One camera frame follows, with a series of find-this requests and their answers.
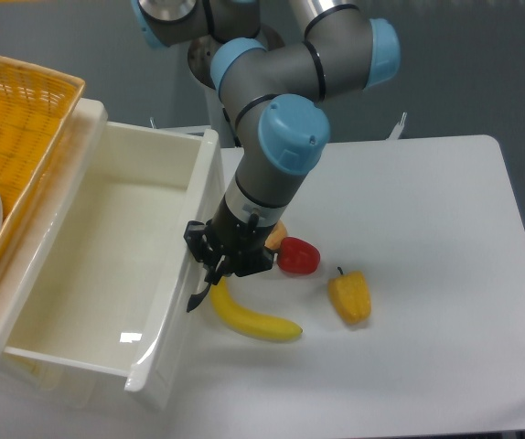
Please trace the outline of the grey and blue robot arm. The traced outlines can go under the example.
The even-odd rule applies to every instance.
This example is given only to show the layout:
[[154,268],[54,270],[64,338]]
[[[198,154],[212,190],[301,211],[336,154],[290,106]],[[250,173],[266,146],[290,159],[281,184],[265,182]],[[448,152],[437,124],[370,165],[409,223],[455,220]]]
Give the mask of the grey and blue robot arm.
[[187,246],[216,284],[270,269],[265,241],[317,165],[330,137],[319,103],[390,80],[401,45],[390,22],[350,1],[294,1],[301,42],[267,48],[256,1],[136,1],[146,39],[158,46],[207,38],[212,87],[244,150],[213,218],[192,221]]

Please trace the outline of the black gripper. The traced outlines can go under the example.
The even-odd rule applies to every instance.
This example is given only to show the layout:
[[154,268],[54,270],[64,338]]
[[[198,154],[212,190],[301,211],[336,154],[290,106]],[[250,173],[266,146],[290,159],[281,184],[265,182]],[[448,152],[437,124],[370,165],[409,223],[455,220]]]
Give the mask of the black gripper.
[[194,259],[206,270],[205,281],[217,284],[222,276],[245,277],[273,268],[274,253],[265,247],[276,220],[263,208],[248,206],[235,214],[222,200],[207,223],[191,220],[184,240]]

